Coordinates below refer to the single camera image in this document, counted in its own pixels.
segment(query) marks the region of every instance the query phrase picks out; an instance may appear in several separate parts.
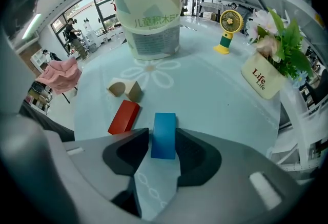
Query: plastic bucket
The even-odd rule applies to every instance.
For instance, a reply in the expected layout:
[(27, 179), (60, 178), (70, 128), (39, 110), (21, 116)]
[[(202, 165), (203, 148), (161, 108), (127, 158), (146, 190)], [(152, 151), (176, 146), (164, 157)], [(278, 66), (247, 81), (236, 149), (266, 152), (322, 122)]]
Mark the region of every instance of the plastic bucket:
[(179, 49), (181, 0), (115, 0), (133, 56), (160, 59)]

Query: fan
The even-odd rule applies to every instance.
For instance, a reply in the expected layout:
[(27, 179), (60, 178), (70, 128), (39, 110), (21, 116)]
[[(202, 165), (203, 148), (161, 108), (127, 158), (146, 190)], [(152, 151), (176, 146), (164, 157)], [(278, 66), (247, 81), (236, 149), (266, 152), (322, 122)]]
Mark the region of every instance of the fan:
[(234, 33), (240, 31), (243, 20), (241, 15), (235, 10), (224, 11), (220, 17), (220, 24), (224, 30), (220, 44), (214, 49), (221, 54), (229, 54), (229, 45)]

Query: pink cloth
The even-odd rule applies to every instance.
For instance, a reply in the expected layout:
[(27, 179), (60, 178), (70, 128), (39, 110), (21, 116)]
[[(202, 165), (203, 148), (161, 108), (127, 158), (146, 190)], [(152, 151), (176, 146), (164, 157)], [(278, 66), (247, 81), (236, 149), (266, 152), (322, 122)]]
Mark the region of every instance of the pink cloth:
[(36, 81), (51, 87), (56, 94), (74, 88), (81, 76), (74, 57), (66, 61), (51, 61)]

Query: ceiling light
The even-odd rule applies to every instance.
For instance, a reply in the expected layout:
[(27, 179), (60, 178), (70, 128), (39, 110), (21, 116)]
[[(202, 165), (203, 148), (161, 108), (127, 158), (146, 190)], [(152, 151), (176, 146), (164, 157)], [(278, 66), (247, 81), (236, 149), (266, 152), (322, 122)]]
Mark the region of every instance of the ceiling light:
[(31, 21), (31, 23), (30, 23), (30, 25), (29, 25), (29, 27), (26, 29), (26, 31), (25, 31), (25, 33), (24, 33), (24, 35), (23, 35), (23, 39), (25, 39), (25, 38), (29, 35), (29, 33), (30, 33), (32, 27), (35, 25), (36, 21), (39, 19), (40, 16), (41, 16), (41, 14), (38, 13), (38, 14), (33, 18), (33, 20)]

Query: white planter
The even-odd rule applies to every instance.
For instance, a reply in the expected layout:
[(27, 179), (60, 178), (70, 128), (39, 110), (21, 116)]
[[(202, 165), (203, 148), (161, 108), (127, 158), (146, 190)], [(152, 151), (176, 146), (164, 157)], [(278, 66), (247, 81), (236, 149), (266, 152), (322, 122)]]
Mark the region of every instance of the white planter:
[(241, 68), (241, 74), (263, 98), (272, 98), (283, 86), (286, 77), (278, 72), (259, 52), (252, 55)]

